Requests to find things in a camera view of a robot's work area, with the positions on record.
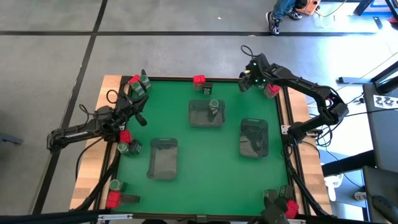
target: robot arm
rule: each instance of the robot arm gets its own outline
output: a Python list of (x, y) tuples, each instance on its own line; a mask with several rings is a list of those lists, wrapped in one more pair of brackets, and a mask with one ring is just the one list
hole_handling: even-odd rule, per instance
[(246, 91), (253, 85), (270, 83), (272, 85), (291, 87), (299, 92), (314, 98), (317, 102), (319, 115), (304, 122), (295, 122), (288, 129), (288, 141), (296, 145), (311, 131), (322, 125), (334, 125), (340, 123), (348, 114), (348, 107), (340, 98), (338, 93), (328, 86), (321, 86), (316, 83), (296, 77), (292, 72), (280, 65), (270, 64), (264, 54), (253, 56), (246, 66), (245, 72), (239, 76), (241, 91)]
[(58, 152), (73, 142), (83, 141), (96, 137), (103, 137), (104, 141), (118, 141), (120, 126), (130, 117), (136, 116), (138, 122), (145, 126), (147, 121), (140, 115), (148, 96), (131, 98), (124, 92), (119, 93), (116, 108), (103, 106), (92, 115), (93, 119), (84, 124), (76, 125), (65, 129), (53, 130), (47, 136), (47, 149), (50, 152)]

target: green mat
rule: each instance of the green mat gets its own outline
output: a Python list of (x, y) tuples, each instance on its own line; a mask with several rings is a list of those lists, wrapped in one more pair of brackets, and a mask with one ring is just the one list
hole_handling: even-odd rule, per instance
[[(237, 83), (213, 83), (213, 94), (194, 91), (192, 82), (152, 81), (152, 91), (140, 126), (132, 118), (127, 128), (143, 149), (138, 157), (121, 156), (118, 179), (127, 183), (125, 194), (140, 195), (141, 202), (125, 203), (114, 212), (258, 215), (263, 191), (287, 184), (282, 137), (275, 100), (257, 88), (241, 93)], [(226, 104), (221, 128), (192, 128), (188, 102), (219, 99)], [(269, 155), (262, 159), (239, 155), (239, 125), (243, 118), (269, 123)], [(148, 179), (152, 138), (178, 140), (178, 171), (174, 180)]]

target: gray floor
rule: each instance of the gray floor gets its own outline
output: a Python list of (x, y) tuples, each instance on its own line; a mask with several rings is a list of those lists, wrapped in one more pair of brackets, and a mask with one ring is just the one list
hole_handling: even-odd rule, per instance
[[(235, 0), (114, 0), (108, 1), (100, 30), (267, 31), (264, 14), (273, 4), (274, 0), (251, 0), (250, 4)], [(0, 1), (0, 30), (92, 30), (100, 5), (100, 0)], [(322, 4), (322, 12), (335, 5)], [(294, 23), (285, 19), (281, 29), (377, 31), (372, 17), (349, 16), (346, 10), (327, 28), (317, 26), (319, 17), (308, 16)], [(345, 20), (348, 25), (341, 26)], [(395, 53), (398, 46), (391, 37), (394, 35), (396, 31), (386, 28), (378, 35), (356, 37), (97, 37), (76, 105), (83, 103), (94, 109), (103, 75), (133, 75), (142, 68), (149, 75), (236, 77), (249, 61), (240, 52), (242, 44), (255, 54), (264, 52), (271, 62), (286, 66), (298, 76), (336, 87), (337, 77), (359, 77)], [(0, 35), (0, 131), (24, 139), (21, 146), (0, 142), (2, 215), (29, 213), (49, 156), (45, 138), (60, 124), (88, 39)], [(353, 93), (345, 89), (342, 95), (348, 100), (357, 93), (358, 88)], [(85, 118), (76, 109), (71, 125)], [(79, 142), (63, 150), (44, 212), (68, 210), (75, 161), (84, 145)]]

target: red block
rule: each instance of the red block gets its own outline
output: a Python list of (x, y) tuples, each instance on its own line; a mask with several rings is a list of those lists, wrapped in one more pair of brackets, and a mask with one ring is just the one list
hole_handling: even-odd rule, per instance
[(111, 190), (106, 199), (106, 206), (108, 208), (117, 208), (120, 203), (121, 193), (119, 191)]
[(202, 83), (205, 83), (205, 82), (206, 82), (206, 78), (205, 78), (204, 75), (195, 75), (195, 76), (193, 77), (193, 82), (194, 82), (195, 84), (202, 84)]
[(299, 205), (293, 200), (287, 202), (287, 211), (285, 212), (286, 218), (295, 218), (299, 212)]
[(139, 82), (139, 75), (134, 75), (130, 80), (129, 83), (133, 84), (135, 82)]
[(119, 142), (125, 142), (130, 144), (132, 141), (132, 137), (129, 130), (123, 130), (119, 133)]
[(272, 94), (278, 94), (279, 92), (279, 86), (277, 85), (271, 85), (271, 84), (267, 84), (268, 90), (272, 93)]

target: shoe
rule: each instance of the shoe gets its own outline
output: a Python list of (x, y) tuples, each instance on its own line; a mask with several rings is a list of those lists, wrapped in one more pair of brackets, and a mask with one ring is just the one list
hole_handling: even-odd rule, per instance
[(280, 19), (274, 19), (272, 15), (272, 12), (267, 12), (266, 14), (269, 32), (271, 32), (272, 35), (279, 35)]
[(303, 17), (295, 9), (290, 9), (288, 11), (285, 11), (285, 16), (288, 16), (289, 18), (291, 18), (293, 20), (299, 20)]

